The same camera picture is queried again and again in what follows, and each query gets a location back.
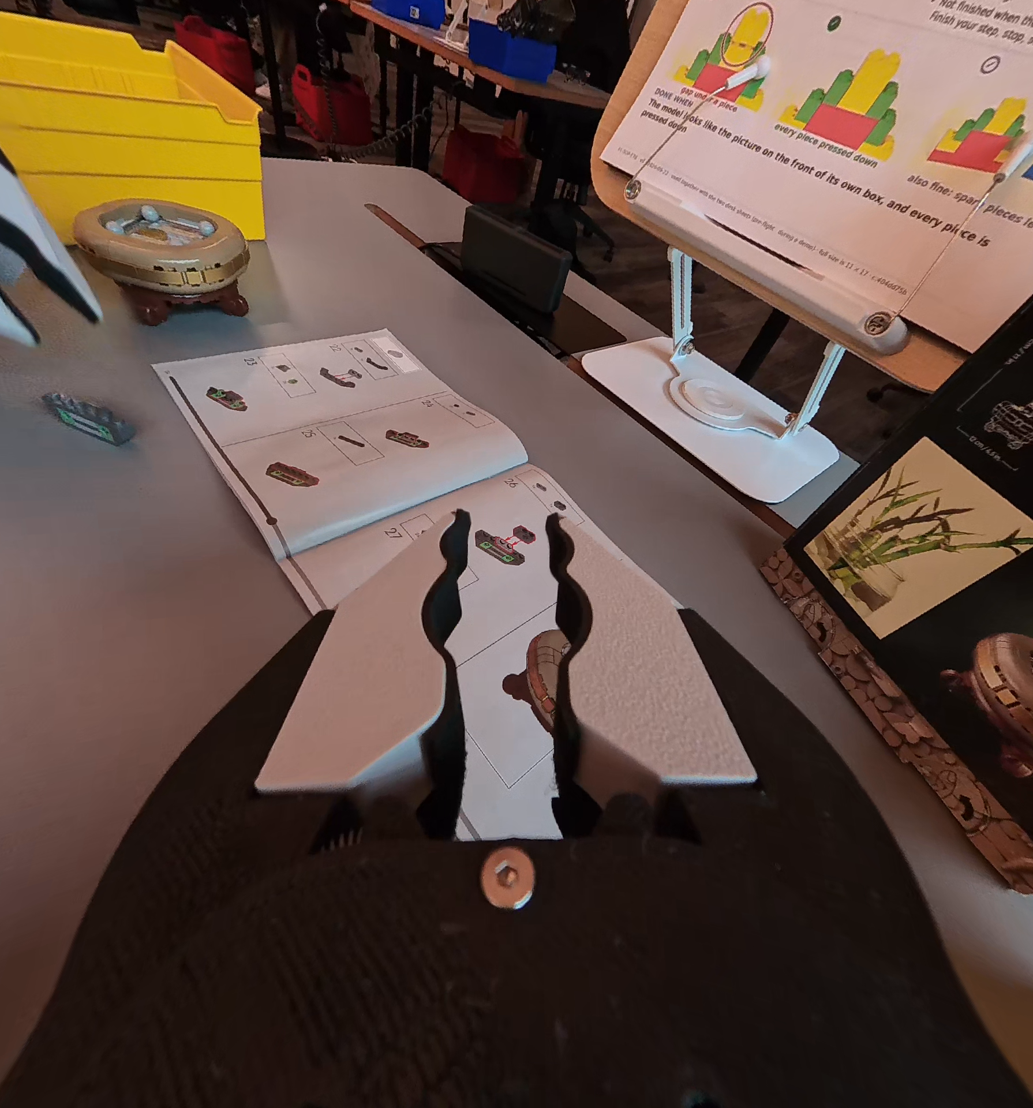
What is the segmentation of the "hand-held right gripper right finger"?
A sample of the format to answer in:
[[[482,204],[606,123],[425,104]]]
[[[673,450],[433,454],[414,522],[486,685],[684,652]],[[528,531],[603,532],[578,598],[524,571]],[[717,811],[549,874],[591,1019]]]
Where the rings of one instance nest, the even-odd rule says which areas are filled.
[[[569,519],[548,519],[558,670],[553,742],[562,837],[586,837],[615,796],[654,811],[673,789],[754,784],[757,772],[686,617],[648,576]]]

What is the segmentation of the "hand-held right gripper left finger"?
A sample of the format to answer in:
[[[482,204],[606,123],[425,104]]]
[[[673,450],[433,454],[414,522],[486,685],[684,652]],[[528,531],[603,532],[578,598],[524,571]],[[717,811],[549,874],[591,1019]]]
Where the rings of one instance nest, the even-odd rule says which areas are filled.
[[[446,644],[462,615],[471,519],[456,510],[336,608],[255,787],[403,800],[427,837],[452,839],[466,724]]]

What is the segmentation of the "dark grey brick assembly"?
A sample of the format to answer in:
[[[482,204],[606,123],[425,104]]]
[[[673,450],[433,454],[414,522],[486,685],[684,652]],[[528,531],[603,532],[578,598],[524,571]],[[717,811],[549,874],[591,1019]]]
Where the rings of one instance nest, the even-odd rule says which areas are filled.
[[[71,394],[49,392],[42,402],[53,417],[69,428],[94,437],[111,447],[122,447],[136,437],[136,428],[117,418],[110,409],[79,400]]]

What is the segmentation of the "grey desk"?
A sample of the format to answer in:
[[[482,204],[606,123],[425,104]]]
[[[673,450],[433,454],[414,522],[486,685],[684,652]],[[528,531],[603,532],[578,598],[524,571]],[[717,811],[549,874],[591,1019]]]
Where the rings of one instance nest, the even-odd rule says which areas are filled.
[[[754,511],[526,340],[381,220],[451,242],[462,204],[413,170],[265,160],[246,318],[89,325],[23,278],[41,334],[0,339],[0,1083],[129,823],[186,743],[308,612],[154,362],[389,328],[521,437],[536,465],[814,722],[906,852],[957,974],[1033,1092],[1033,896],[966,842],[814,655],[759,563],[791,507]],[[42,394],[136,428],[111,447]]]

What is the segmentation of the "yellow bin with brick pieces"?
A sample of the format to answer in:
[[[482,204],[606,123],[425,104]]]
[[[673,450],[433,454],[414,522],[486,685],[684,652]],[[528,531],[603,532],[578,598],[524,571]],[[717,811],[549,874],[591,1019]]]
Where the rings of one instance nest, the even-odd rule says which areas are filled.
[[[0,147],[63,242],[102,201],[178,201],[260,242],[259,117],[174,43],[0,12]]]

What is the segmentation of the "tan brick pot model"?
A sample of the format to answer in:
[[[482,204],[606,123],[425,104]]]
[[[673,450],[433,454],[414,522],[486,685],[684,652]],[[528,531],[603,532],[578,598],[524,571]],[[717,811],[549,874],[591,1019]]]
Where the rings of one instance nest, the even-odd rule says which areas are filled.
[[[72,230],[142,325],[165,324],[175,306],[248,312],[237,286],[249,265],[248,245],[223,216],[172,201],[109,201],[80,212]]]

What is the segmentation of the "red plastic bin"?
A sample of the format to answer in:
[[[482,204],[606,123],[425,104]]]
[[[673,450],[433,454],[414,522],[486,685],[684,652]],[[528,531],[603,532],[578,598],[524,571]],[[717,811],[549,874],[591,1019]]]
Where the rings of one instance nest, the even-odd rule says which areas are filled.
[[[371,141],[370,98],[360,76],[336,70],[324,81],[298,63],[292,94],[297,124],[315,140],[355,147]]]
[[[449,135],[441,177],[471,204],[513,204],[525,185],[525,160],[516,144],[503,135],[466,129]]]
[[[255,96],[256,81],[250,48],[242,35],[216,29],[196,14],[174,24],[180,47],[224,76],[248,98]]]

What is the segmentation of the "instruction booklet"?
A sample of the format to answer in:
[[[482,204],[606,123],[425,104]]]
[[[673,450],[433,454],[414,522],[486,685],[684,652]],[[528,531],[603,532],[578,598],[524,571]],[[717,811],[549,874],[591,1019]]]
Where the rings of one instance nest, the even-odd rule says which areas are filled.
[[[446,644],[466,724],[456,837],[562,834],[552,810],[552,724],[567,642],[554,619],[545,522],[569,519],[635,565],[565,488],[526,461],[514,432],[387,330],[155,370],[301,601],[330,622],[441,516],[470,515],[462,615]],[[297,691],[260,721],[258,796],[256,778],[311,661],[301,661]]]

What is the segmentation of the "black bamboo set box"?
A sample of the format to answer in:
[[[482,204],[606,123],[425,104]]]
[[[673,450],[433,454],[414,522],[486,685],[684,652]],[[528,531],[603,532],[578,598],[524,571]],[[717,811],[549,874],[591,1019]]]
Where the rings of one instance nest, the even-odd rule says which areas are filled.
[[[1033,295],[760,567],[897,757],[1033,893]]]

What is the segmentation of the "black rectangular box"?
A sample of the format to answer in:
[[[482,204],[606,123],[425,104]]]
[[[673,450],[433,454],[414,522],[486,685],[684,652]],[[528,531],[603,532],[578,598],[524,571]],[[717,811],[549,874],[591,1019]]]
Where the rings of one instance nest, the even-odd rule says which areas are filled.
[[[556,312],[571,254],[480,205],[466,211],[462,271],[542,315]]]

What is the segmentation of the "blue plastic bin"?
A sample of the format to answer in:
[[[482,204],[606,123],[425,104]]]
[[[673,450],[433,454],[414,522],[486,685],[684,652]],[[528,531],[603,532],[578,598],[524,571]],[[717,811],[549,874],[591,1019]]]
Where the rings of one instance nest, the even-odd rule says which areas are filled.
[[[495,23],[469,20],[469,59],[475,65],[505,76],[544,83],[554,71],[556,53],[556,44],[516,38],[500,30]]]
[[[443,0],[374,0],[371,7],[390,18],[430,30],[441,29],[448,18]]]

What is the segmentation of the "printed instruction sheet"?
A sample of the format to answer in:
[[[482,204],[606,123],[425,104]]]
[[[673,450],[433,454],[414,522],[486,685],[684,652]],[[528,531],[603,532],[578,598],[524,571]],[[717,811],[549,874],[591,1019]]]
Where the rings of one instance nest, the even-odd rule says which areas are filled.
[[[1033,2],[685,2],[601,160],[824,310],[974,351],[1033,293]]]

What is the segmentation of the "long wooden table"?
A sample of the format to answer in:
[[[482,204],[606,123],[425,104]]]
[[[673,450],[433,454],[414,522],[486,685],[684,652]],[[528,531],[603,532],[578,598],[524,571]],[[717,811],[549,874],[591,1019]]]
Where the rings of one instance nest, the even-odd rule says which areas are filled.
[[[575,78],[562,76],[558,72],[550,74],[545,82],[508,76],[497,70],[472,62],[466,53],[449,47],[444,35],[439,31],[386,16],[383,12],[375,10],[368,2],[350,1],[348,7],[355,14],[389,31],[398,40],[422,48],[426,53],[442,59],[444,63],[459,65],[467,72],[493,83],[497,88],[540,100],[593,107],[599,111],[607,107],[608,93],[606,91],[591,88]]]

